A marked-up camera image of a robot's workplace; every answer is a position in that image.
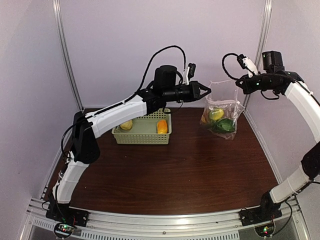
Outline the clear zip top bag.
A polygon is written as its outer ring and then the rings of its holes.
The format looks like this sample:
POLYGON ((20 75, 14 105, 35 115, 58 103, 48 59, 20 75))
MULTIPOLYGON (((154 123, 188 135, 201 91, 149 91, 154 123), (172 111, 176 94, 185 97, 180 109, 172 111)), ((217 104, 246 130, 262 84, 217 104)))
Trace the clear zip top bag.
POLYGON ((232 79, 211 82, 211 93, 205 96, 205 107, 200 125, 213 135, 233 140, 238 129, 238 119, 245 107, 238 100, 239 88, 232 79))

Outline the toy green yellow mango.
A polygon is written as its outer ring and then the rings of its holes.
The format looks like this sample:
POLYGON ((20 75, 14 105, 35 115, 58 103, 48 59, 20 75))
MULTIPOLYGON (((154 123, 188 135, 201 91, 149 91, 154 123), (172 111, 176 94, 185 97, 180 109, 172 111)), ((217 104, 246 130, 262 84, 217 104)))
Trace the toy green yellow mango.
POLYGON ((209 111, 208 118, 212 121, 218 121, 223 118, 224 116, 224 110, 222 108, 214 108, 209 111))

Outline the toy yellow lemon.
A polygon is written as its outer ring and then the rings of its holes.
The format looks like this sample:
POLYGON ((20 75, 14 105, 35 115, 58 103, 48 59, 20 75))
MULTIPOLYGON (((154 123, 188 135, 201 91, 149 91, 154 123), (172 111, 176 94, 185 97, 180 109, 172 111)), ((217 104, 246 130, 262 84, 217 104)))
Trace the toy yellow lemon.
POLYGON ((203 115, 201 116, 201 122, 204 123, 204 124, 207 123, 207 120, 206 120, 206 118, 205 118, 203 115))

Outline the toy bok choy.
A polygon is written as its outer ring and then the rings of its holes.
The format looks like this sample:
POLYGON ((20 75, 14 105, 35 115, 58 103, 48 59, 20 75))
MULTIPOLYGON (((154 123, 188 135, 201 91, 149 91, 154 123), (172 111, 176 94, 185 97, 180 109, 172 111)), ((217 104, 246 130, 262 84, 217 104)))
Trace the toy bok choy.
POLYGON ((222 118, 213 123, 212 131, 222 134, 233 133, 236 131, 236 123, 230 118, 222 118))

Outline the green plastic basket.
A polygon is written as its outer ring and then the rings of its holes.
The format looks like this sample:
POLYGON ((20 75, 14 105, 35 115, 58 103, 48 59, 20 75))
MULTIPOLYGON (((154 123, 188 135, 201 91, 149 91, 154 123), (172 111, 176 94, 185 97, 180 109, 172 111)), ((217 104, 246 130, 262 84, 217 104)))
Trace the green plastic basket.
POLYGON ((120 126, 112 129, 116 143, 119 145, 168 145, 172 133, 172 111, 169 108, 162 109, 149 115, 133 119, 130 130, 124 130, 120 126), (167 123, 167 133, 157 132, 157 123, 161 120, 167 123))

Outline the toy potato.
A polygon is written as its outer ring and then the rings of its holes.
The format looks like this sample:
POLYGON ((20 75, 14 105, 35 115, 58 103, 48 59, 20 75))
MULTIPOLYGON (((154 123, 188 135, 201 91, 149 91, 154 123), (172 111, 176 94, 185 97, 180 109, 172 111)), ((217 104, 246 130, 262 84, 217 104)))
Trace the toy potato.
POLYGON ((133 127, 133 120, 128 120, 120 125, 120 128, 125 131, 131 130, 133 127))

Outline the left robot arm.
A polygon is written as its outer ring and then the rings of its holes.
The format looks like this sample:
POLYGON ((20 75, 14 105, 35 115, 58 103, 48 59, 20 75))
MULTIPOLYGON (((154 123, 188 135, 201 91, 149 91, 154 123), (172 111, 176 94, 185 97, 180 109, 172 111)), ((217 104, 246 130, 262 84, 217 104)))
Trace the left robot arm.
POLYGON ((191 63, 184 73, 172 65, 162 65, 155 70, 154 79, 133 96, 112 106, 84 114, 74 115, 71 146, 64 152, 65 168, 49 195, 49 210, 61 222, 72 218, 69 208, 77 183, 86 170, 100 157, 97 139, 112 128, 129 120, 152 114, 164 109, 168 102, 190 103, 211 93, 211 89, 198 81, 192 81, 196 66, 191 63))

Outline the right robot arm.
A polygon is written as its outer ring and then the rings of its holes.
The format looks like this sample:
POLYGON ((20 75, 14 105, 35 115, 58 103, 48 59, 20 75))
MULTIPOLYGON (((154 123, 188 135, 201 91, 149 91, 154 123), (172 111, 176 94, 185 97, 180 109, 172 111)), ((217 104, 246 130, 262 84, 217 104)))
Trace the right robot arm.
POLYGON ((281 203, 308 186, 320 174, 320 103, 296 72, 285 70, 279 51, 262 53, 264 73, 258 71, 249 57, 240 54, 236 59, 247 70, 247 74, 235 82, 243 93, 249 95, 256 91, 272 91, 276 100, 280 95, 285 96, 297 108, 316 142, 303 156, 294 173, 262 195, 256 216, 259 220, 266 221, 276 214, 281 203))

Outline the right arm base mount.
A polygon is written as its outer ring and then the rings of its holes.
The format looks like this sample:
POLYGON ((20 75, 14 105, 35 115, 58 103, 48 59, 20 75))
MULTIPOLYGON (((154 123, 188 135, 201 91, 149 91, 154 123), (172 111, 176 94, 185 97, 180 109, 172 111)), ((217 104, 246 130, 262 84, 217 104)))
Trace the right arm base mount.
POLYGON ((254 208, 242 208, 239 212, 239 219, 243 227, 256 225, 264 222, 270 222, 271 220, 280 218, 283 216, 280 209, 267 214, 262 213, 260 206, 254 208))

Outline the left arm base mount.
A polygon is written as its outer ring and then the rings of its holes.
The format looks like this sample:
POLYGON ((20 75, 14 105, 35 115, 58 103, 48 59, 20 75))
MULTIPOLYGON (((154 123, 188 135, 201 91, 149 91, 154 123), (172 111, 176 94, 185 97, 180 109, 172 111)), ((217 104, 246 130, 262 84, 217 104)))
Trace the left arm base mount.
POLYGON ((60 209, 55 207, 54 209, 49 208, 46 211, 45 217, 76 227, 86 227, 89 218, 89 212, 86 210, 69 207, 60 209))

